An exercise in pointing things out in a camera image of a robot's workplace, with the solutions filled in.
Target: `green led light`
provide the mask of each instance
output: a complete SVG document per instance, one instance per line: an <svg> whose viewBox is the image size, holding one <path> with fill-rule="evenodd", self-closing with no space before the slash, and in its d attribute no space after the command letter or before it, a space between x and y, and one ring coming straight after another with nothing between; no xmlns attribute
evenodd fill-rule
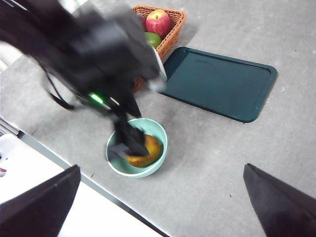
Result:
<svg viewBox="0 0 316 237"><path fill-rule="evenodd" d="M97 96L96 94L91 93L89 96L90 96L92 99L94 99L96 102L98 102L99 104L103 104L103 100L102 100L99 96Z"/></svg>

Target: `light blue bowl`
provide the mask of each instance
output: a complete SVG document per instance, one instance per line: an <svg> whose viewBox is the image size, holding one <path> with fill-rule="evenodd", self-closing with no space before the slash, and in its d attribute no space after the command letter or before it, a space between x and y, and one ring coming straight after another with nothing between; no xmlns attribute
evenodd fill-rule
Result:
<svg viewBox="0 0 316 237"><path fill-rule="evenodd" d="M119 157L119 158L109 157L110 154L108 153L108 147L114 143L114 140L115 140L115 132L114 132L110 136L107 143L106 159L108 161L109 166L116 173L127 176L127 177L132 177L132 178L142 178L154 173L162 165L167 155L167 146L168 146L167 134L159 123L149 118L136 118L136 119L130 120L128 123L132 125L133 127L136 127L144 131L145 134L149 134L156 137L163 144L163 152L160 158L156 160L154 163L146 167L138 168L128 163L128 161L124 157Z"/></svg>

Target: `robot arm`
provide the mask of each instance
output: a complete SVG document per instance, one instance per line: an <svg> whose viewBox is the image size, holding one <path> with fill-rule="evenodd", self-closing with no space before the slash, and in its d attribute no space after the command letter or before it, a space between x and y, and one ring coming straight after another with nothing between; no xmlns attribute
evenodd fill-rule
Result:
<svg viewBox="0 0 316 237"><path fill-rule="evenodd" d="M140 117L134 79L164 84L159 62L131 10L105 20L91 10L75 18L57 0L0 0L0 39L34 57L81 102L109 116L111 152L144 156L144 133L127 123Z"/></svg>

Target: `yellow pear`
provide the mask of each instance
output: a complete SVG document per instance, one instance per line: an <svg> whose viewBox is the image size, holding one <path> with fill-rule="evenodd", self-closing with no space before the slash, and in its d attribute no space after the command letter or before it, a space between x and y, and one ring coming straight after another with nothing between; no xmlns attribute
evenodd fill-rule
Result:
<svg viewBox="0 0 316 237"><path fill-rule="evenodd" d="M127 156L127 161L135 167L145 167L159 158L161 154L161 145L157 139L151 135L145 135L145 147L149 155L144 157Z"/></svg>

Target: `green fruit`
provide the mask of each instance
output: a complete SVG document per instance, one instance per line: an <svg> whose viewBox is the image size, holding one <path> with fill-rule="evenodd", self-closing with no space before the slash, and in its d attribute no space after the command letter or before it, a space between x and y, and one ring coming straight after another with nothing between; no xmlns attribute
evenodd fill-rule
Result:
<svg viewBox="0 0 316 237"><path fill-rule="evenodd" d="M152 32L145 32L146 41L149 45L152 45L154 48L157 48L161 43L160 35Z"/></svg>

